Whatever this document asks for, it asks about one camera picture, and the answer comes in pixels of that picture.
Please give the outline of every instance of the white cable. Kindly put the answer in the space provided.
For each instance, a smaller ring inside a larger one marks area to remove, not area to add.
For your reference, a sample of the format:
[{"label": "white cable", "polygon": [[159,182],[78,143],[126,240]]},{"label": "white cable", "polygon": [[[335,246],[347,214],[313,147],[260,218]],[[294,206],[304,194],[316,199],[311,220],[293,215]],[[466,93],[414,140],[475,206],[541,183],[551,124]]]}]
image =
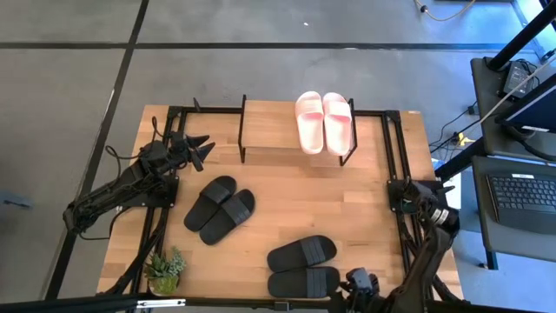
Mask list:
[{"label": "white cable", "polygon": [[423,5],[423,3],[421,3],[419,0],[414,0],[414,1],[415,1],[415,3],[417,3],[417,5],[419,5],[419,9],[421,10],[421,12],[424,11],[425,13],[427,13],[427,15],[430,16],[434,21],[445,22],[445,21],[451,20],[452,18],[454,18],[454,17],[456,17],[456,16],[458,16],[458,15],[460,15],[460,14],[463,14],[465,11],[467,11],[467,9],[471,8],[471,6],[472,6],[477,0],[472,0],[468,5],[466,5],[465,8],[461,9],[461,11],[459,11],[458,13],[452,15],[451,17],[446,17],[446,18],[438,18],[438,17],[435,17],[433,14],[431,14],[431,13],[428,11],[428,8],[427,8],[426,5]]},{"label": "white cable", "polygon": [[481,118],[479,120],[479,122],[473,127],[471,128],[471,130],[469,130],[469,134],[471,134],[474,130],[477,129],[477,127],[479,127],[483,122],[485,122],[485,120],[491,116],[493,114],[493,112],[498,109],[499,106],[501,106],[506,99],[508,99],[515,91],[517,91],[519,88],[521,88],[521,86],[523,86],[524,84],[526,84],[528,81],[530,81],[533,77],[537,76],[537,73],[539,73],[540,71],[542,71],[546,66],[548,66],[550,63],[552,63],[554,60],[556,60],[556,57],[551,57],[550,59],[548,59],[548,62],[544,63],[542,66],[540,66],[536,71],[534,71],[531,75],[529,75],[523,82],[521,82],[520,84],[518,84],[514,89],[512,89],[512,91],[508,92],[507,95],[505,95],[503,98],[500,99],[500,101],[498,101],[498,103],[496,103],[496,105],[493,106],[492,109],[490,109],[488,111],[488,113],[486,113],[483,118]]}]

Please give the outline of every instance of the black slide sandal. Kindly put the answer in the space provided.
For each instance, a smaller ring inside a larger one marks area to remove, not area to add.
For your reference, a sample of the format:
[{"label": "black slide sandal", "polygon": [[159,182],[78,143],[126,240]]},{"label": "black slide sandal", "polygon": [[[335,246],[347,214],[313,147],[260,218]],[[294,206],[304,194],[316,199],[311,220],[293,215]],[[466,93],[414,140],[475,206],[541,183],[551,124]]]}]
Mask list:
[{"label": "black slide sandal", "polygon": [[237,225],[245,222],[255,210],[255,196],[241,190],[221,205],[222,209],[201,229],[201,240],[212,245],[221,241]]},{"label": "black slide sandal", "polygon": [[336,256],[336,246],[326,236],[309,236],[276,248],[267,256],[268,267],[275,273],[306,268]]},{"label": "black slide sandal", "polygon": [[340,272],[333,267],[315,267],[274,273],[268,278],[268,293],[280,298],[323,298],[340,285]]},{"label": "black slide sandal", "polygon": [[220,209],[220,205],[230,199],[237,184],[230,176],[220,176],[201,190],[199,198],[183,219],[188,230],[198,231]]}]

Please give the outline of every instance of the potted plant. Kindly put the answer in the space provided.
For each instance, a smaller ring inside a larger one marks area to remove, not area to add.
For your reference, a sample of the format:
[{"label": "potted plant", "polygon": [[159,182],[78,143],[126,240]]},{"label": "potted plant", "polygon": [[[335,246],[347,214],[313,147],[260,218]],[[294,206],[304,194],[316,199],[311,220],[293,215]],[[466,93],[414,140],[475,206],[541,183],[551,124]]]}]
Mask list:
[{"label": "potted plant", "polygon": [[185,268],[182,254],[176,247],[172,247],[172,257],[168,259],[165,253],[161,256],[153,253],[150,263],[145,264],[145,277],[149,280],[150,291],[157,296],[170,296],[177,289],[180,273]]}]

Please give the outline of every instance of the pink slide sandal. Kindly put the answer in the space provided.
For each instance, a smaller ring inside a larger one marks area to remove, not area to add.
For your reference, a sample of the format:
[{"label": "pink slide sandal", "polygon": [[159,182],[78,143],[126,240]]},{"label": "pink slide sandal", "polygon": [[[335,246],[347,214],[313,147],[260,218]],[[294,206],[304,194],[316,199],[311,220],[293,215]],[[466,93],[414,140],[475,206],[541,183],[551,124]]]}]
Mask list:
[{"label": "pink slide sandal", "polygon": [[341,95],[328,92],[322,98],[324,107],[324,129],[328,152],[345,156],[351,147],[351,109]]},{"label": "pink slide sandal", "polygon": [[324,139],[322,135],[321,95],[308,91],[297,99],[295,103],[295,119],[299,131],[301,149],[307,154],[317,154],[322,151]]}]

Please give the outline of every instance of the slipper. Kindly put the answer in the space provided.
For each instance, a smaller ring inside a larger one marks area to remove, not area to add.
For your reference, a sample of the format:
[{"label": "slipper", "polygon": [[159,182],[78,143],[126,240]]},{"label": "slipper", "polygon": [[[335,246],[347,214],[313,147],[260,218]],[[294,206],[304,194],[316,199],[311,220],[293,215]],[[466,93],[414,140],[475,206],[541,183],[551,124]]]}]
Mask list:
[{"label": "slipper", "polygon": [[308,91],[297,99],[295,119],[299,131],[299,143],[303,152],[317,154],[322,151],[324,146],[323,117],[321,95],[314,91]]},{"label": "slipper", "polygon": [[306,268],[331,260],[336,246],[325,236],[309,236],[276,248],[267,256],[268,267],[275,273]]},{"label": "slipper", "polygon": [[351,108],[344,97],[334,92],[328,92],[322,98],[322,106],[328,152],[345,156],[351,148]]},{"label": "slipper", "polygon": [[323,298],[336,292],[340,272],[333,267],[315,267],[274,273],[268,278],[268,293],[281,298]]},{"label": "slipper", "polygon": [[185,227],[191,231],[200,230],[220,209],[220,204],[234,195],[235,187],[235,179],[230,176],[220,176],[208,183],[183,219]]},{"label": "slipper", "polygon": [[221,205],[214,216],[201,229],[201,240],[212,245],[221,241],[237,225],[245,222],[255,210],[255,196],[241,190]]}]

